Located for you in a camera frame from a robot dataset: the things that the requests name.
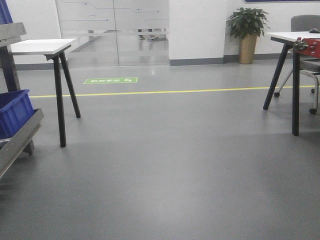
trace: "red device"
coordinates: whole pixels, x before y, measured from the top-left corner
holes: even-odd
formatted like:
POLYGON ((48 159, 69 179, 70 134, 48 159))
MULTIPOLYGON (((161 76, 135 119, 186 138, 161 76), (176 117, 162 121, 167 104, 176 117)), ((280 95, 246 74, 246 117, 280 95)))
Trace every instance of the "red device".
POLYGON ((298 37, 293 44, 294 50, 303 55, 320 59, 320 39, 298 37))

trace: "green leaves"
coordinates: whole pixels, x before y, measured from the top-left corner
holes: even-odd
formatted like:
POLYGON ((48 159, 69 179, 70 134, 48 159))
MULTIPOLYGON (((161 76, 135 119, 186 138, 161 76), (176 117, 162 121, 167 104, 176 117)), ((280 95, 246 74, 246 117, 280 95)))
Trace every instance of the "green leaves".
POLYGON ((266 22, 267 12, 257 8, 237 8, 227 21, 230 27, 230 36, 235 38, 244 39, 247 34, 256 33, 258 37, 262 34, 265 35, 264 27, 267 26, 266 22))

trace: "green floor sign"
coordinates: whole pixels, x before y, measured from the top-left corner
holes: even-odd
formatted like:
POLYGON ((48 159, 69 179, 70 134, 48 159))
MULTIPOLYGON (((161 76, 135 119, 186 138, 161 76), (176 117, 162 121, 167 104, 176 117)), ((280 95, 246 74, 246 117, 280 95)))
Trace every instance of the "green floor sign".
POLYGON ((129 84, 137 82, 137 77, 88 78, 84 84, 129 84))

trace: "plant pot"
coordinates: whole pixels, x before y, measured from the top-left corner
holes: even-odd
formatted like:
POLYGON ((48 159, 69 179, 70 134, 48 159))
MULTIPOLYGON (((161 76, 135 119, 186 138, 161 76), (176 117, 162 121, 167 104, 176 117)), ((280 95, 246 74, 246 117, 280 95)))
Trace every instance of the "plant pot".
POLYGON ((252 64, 254 61, 257 34, 247 34, 244 39, 240 41, 240 55, 239 61, 241 64, 252 64))

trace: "yellow floor line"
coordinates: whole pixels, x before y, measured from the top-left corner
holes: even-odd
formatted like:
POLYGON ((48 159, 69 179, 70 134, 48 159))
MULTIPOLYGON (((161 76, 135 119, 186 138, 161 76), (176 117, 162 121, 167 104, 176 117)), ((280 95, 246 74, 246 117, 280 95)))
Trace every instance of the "yellow floor line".
MULTIPOLYGON (((303 85, 300 88, 312 88, 314 85, 303 85)), ((110 93, 86 93, 76 94, 77 97, 94 97, 94 96, 114 96, 114 95, 137 95, 137 94, 178 94, 178 93, 205 93, 205 92, 226 92, 226 91, 243 91, 243 90, 261 90, 269 89, 268 86, 258 87, 239 87, 239 88, 217 88, 217 89, 199 89, 199 90, 172 90, 172 91, 136 91, 136 92, 110 92, 110 93)), ((69 94, 62 95, 63 97, 70 97, 69 94)), ((38 98, 55 98, 56 95, 39 95, 29 96, 32 99, 38 98)))

